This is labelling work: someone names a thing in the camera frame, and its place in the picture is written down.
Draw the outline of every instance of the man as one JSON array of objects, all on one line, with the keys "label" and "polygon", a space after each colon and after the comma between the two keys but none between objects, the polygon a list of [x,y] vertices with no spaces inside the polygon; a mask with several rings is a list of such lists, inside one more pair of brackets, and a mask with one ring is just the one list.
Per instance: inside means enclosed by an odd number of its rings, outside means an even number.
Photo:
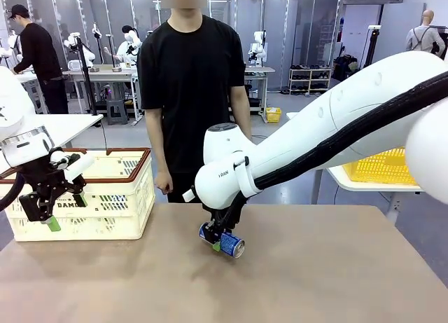
[{"label": "man", "polygon": [[434,19],[434,11],[427,10],[423,12],[422,25],[409,31],[406,38],[406,51],[425,51],[431,53],[433,43],[439,45],[439,52],[436,55],[439,57],[445,51],[445,42],[440,37],[436,28],[429,25]]},{"label": "man", "polygon": [[68,114],[64,79],[50,34],[29,19],[28,9],[21,4],[13,6],[10,19],[24,27],[20,34],[23,59],[13,73],[32,65],[50,114]]},{"label": "man", "polygon": [[208,128],[235,122],[251,137],[242,47],[228,25],[201,14],[203,0],[162,0],[171,17],[143,43],[138,61],[142,107],[157,158],[155,185],[183,202],[203,166]]}]

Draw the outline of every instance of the person wearing suspenders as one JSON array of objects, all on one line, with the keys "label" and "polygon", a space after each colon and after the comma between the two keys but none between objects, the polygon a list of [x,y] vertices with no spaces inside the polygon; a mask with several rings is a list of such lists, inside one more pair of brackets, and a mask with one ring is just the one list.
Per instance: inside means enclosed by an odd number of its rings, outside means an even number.
[{"label": "person wearing suspenders", "polygon": [[434,19],[434,11],[427,10],[423,12],[422,25],[409,31],[406,38],[406,51],[425,51],[431,53],[433,43],[439,45],[437,56],[441,56],[445,51],[446,45],[436,28],[429,25]]}]

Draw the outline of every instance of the soda can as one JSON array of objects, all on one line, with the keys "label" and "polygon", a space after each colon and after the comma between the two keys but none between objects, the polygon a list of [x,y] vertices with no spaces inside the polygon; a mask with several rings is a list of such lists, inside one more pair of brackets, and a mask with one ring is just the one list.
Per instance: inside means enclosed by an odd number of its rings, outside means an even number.
[{"label": "soda can", "polygon": [[[207,226],[208,224],[209,223],[203,223],[202,226],[199,228],[199,236],[205,241],[207,240],[205,239],[204,235],[204,227]],[[219,250],[223,251],[224,253],[236,259],[243,254],[245,248],[244,240],[238,238],[236,235],[226,232],[221,234],[219,246],[220,246]]]}]

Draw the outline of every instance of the desk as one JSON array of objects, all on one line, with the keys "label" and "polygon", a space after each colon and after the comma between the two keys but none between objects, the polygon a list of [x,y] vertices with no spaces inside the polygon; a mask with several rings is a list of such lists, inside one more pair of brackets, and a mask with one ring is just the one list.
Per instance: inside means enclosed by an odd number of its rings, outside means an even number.
[{"label": "desk", "polygon": [[[112,65],[95,65],[95,67],[99,67],[99,72],[89,73],[90,81],[93,83],[95,91],[97,91],[97,84],[100,83],[135,83],[136,90],[134,90],[134,86],[131,86],[132,93],[132,103],[134,105],[134,114],[135,121],[132,125],[136,125],[142,118],[143,114],[140,110],[140,89],[138,84],[138,76],[136,69],[123,69],[121,72],[113,72]],[[81,96],[78,88],[78,83],[84,83],[84,75],[82,71],[66,71],[63,72],[64,75],[70,76],[71,80],[75,84],[76,95],[78,96],[79,107],[81,112],[84,111],[84,108],[81,104]],[[85,93],[85,86],[81,86],[81,90],[83,91],[83,97],[87,98]],[[90,106],[90,103],[86,101],[86,108]]]},{"label": "desk", "polygon": [[257,111],[265,122],[267,122],[267,76],[274,72],[275,70],[270,67],[246,67],[244,74],[245,81],[258,81],[257,98],[260,100],[260,105],[251,107],[251,111]]},{"label": "desk", "polygon": [[137,241],[11,242],[1,321],[446,322],[448,289],[376,207],[247,205],[238,260],[199,238],[208,219],[159,204]]},{"label": "desk", "polygon": [[[16,74],[15,77],[20,81],[23,88],[27,91],[30,100],[33,102],[34,110],[37,114],[48,114],[47,106],[43,98],[42,89],[37,80],[37,76],[31,72],[25,72],[23,74]],[[33,88],[36,89],[40,107],[37,106],[36,100],[34,98]]]},{"label": "desk", "polygon": [[[298,113],[291,112],[286,113],[289,119],[292,119]],[[338,167],[330,167],[327,171],[331,174],[336,183],[343,189],[355,192],[392,192],[391,200],[389,201],[389,207],[386,213],[387,219],[393,224],[396,223],[398,215],[400,213],[400,204],[404,193],[416,193],[423,192],[420,186],[415,185],[402,185],[402,184],[381,184],[381,183],[369,183],[363,181],[352,181],[345,172],[344,168],[340,165]],[[317,204],[319,198],[319,191],[321,188],[323,170],[316,170],[314,174],[313,190],[311,192],[311,204]]]},{"label": "desk", "polygon": [[[102,115],[90,114],[64,114],[64,115],[35,115],[28,117],[34,119],[30,121],[36,126],[44,125],[56,146],[63,146],[77,137],[84,130],[103,118]],[[0,152],[0,173],[9,170],[11,167],[6,162],[3,153]]]}]

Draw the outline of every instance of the floor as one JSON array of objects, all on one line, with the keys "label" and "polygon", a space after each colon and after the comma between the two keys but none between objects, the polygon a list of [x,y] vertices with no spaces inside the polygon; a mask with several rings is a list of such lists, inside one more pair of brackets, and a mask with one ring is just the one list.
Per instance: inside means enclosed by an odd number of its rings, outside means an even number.
[{"label": "floor", "polygon": [[[286,112],[299,111],[315,98],[315,96],[270,93],[268,95],[269,106],[280,107],[283,116],[279,124],[265,124],[259,116],[252,116],[253,134],[258,136],[254,137],[253,141],[261,142],[263,137],[271,135],[287,122]],[[72,113],[78,113],[76,100],[71,100],[69,106]],[[75,147],[98,149],[104,148],[105,145],[109,148],[150,146],[144,121],[134,127],[104,124],[104,134],[101,128],[91,127],[73,140]],[[153,164],[153,171],[156,171],[156,163]],[[250,203],[309,204],[313,178],[314,173],[308,172],[292,181],[263,191],[260,195],[251,198]],[[385,198],[390,198],[390,196],[337,189],[337,184],[332,177],[324,172],[318,202],[319,204],[333,204],[335,201],[340,205],[374,205],[385,212],[389,205]],[[156,200],[166,202],[166,198],[158,192]],[[439,203],[425,193],[421,195],[410,193],[402,201],[402,213],[398,217],[396,226],[448,286],[448,206]],[[4,212],[0,212],[0,249],[5,247],[12,238],[13,234],[6,216]]]}]

